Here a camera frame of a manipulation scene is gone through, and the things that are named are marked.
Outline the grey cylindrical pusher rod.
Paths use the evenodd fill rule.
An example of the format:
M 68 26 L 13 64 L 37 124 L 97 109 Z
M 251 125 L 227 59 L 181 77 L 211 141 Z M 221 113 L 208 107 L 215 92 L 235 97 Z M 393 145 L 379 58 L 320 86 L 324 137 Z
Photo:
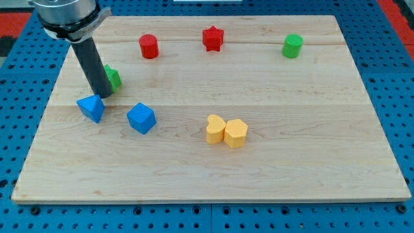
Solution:
M 93 93 L 98 94 L 100 98 L 111 96 L 114 91 L 93 38 L 87 38 L 79 43 L 72 43 L 71 47 Z

